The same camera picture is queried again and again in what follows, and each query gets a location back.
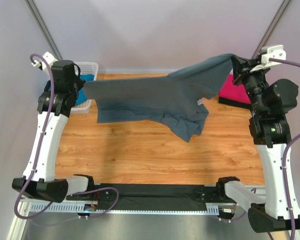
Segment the grey-blue t-shirt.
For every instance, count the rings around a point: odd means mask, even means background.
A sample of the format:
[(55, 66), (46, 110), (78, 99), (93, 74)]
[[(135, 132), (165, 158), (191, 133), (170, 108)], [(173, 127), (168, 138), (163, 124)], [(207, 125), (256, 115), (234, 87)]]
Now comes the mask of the grey-blue t-shirt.
[(202, 99), (218, 95), (233, 68), (232, 57), (210, 57), (166, 76), (91, 81), (83, 92), (97, 104), (98, 123), (150, 120), (189, 142), (202, 133), (209, 114)]

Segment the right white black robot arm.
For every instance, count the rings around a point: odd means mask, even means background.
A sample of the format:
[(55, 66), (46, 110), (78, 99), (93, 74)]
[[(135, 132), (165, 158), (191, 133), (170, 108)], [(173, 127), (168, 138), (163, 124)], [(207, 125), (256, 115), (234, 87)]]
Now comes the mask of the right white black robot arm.
[(215, 196), (221, 202), (232, 199), (247, 213), (256, 233), (300, 230), (300, 207), (291, 171), (291, 136), (287, 113), (297, 106), (299, 87), (282, 78), (268, 84), (266, 73), (284, 58), (273, 56), (244, 59), (233, 56), (233, 84), (243, 85), (251, 103), (249, 131), (261, 158), (265, 197), (247, 189), (237, 178), (222, 178)]

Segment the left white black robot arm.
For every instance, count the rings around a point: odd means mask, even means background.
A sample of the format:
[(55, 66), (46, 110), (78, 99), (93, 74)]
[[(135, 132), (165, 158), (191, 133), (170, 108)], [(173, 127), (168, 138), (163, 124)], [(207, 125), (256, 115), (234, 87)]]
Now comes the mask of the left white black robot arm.
[(36, 200), (61, 203), (77, 193), (84, 201), (95, 196), (93, 177), (75, 174), (56, 178), (56, 158), (65, 125), (84, 86), (80, 67), (71, 60), (58, 60), (51, 66), (53, 79), (38, 98), (37, 130), (30, 159), (22, 177), (14, 178), (12, 188)]

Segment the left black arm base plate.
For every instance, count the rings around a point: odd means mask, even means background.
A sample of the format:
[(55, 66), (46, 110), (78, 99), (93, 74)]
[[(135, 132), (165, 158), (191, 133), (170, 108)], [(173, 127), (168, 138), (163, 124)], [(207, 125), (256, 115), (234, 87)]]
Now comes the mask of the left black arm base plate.
[(85, 193), (85, 194), (73, 194), (68, 195), (66, 200), (68, 201), (110, 201), (111, 197), (116, 197), (116, 192), (113, 190), (102, 190), (96, 191), (93, 193)]

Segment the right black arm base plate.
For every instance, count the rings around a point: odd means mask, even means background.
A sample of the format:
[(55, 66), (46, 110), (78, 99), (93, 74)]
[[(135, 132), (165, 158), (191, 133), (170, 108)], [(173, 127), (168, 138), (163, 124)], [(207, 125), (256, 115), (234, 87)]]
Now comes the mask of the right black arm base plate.
[(199, 186), (194, 190), (207, 203), (230, 203), (232, 200), (226, 196), (225, 191), (217, 186)]

